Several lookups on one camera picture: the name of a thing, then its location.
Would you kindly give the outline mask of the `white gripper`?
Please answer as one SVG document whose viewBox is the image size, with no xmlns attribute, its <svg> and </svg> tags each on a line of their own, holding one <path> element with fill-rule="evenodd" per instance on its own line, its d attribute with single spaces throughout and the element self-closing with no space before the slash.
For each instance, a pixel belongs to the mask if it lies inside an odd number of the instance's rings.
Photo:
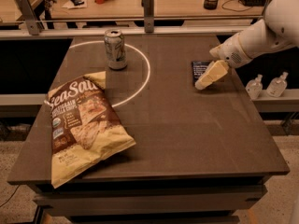
<svg viewBox="0 0 299 224">
<path fill-rule="evenodd" d="M 195 82 L 195 88 L 199 91 L 226 76 L 229 66 L 239 68 L 252 61 L 242 49 L 239 34 L 231 36 L 209 52 L 217 61 L 211 62 L 204 74 Z"/>
</svg>

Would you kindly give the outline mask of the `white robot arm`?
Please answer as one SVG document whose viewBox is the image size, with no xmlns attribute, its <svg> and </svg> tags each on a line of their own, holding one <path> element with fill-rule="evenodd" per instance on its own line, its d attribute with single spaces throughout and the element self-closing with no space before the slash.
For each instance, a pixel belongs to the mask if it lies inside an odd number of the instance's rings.
<svg viewBox="0 0 299 224">
<path fill-rule="evenodd" d="M 266 53 L 299 46 L 299 0 L 272 0 L 263 17 L 210 50 L 215 58 L 195 82 L 204 90 L 223 78 L 229 68 L 239 68 Z"/>
</svg>

